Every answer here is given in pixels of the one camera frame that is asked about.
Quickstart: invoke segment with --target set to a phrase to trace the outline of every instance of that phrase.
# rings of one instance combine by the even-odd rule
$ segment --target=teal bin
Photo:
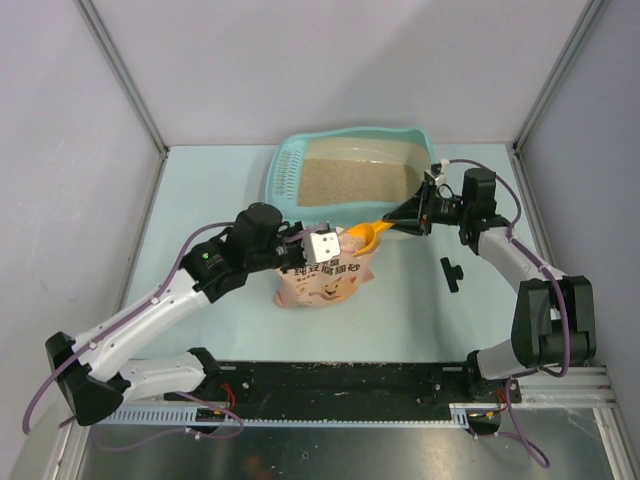
[[[345,128],[294,135],[280,144],[267,174],[266,202],[278,208],[290,222],[301,220],[312,225],[328,221],[334,226],[348,228],[358,223],[375,222],[401,202],[299,206],[298,188],[305,158],[405,164],[422,178],[435,157],[431,139],[421,128]]]

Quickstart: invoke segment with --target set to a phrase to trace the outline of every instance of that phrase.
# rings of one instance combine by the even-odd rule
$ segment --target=plastic bag
[[[353,295],[363,283],[373,280],[369,264],[377,247],[356,257],[354,253],[364,246],[365,240],[343,229],[337,231],[341,250],[338,258],[286,273],[278,270],[282,284],[273,299],[276,305],[282,308],[335,305]]]

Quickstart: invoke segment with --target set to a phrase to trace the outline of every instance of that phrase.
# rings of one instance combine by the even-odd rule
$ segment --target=wall
[[[96,0],[165,141],[511,141],[587,0]]]
[[[524,149],[561,267],[594,284],[598,354],[640,449],[640,2],[611,2]]]
[[[43,342],[117,307],[159,154],[71,1],[0,18],[0,478],[48,373]],[[50,398],[59,395],[51,392]]]

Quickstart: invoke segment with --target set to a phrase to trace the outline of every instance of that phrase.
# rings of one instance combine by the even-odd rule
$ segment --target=white table
[[[231,221],[264,199],[274,146],[173,147],[132,278],[128,302],[158,284],[189,233]],[[504,145],[436,145],[437,158],[485,163],[516,187]],[[467,167],[451,168],[454,191]],[[515,215],[498,187],[498,211]],[[520,236],[533,245],[527,219]],[[205,234],[199,240],[208,238]],[[460,292],[449,292],[440,258],[462,265]],[[178,355],[204,346],[218,359],[264,361],[462,361],[475,349],[510,335],[516,295],[468,247],[457,228],[435,227],[427,238],[390,240],[372,264],[376,278],[341,305],[281,309],[273,304],[275,272],[252,275],[247,285],[182,320],[141,351],[140,358]]]

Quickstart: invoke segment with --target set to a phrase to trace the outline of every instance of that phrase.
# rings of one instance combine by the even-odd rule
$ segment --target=yellow scoop
[[[392,226],[393,223],[378,220],[374,223],[361,223],[359,225],[356,225],[355,227],[351,227],[349,230],[347,230],[347,233],[353,237],[364,238],[367,241],[364,247],[356,252],[357,254],[361,255],[364,253],[368,253],[376,248],[379,243],[378,235],[385,230],[389,230]]]

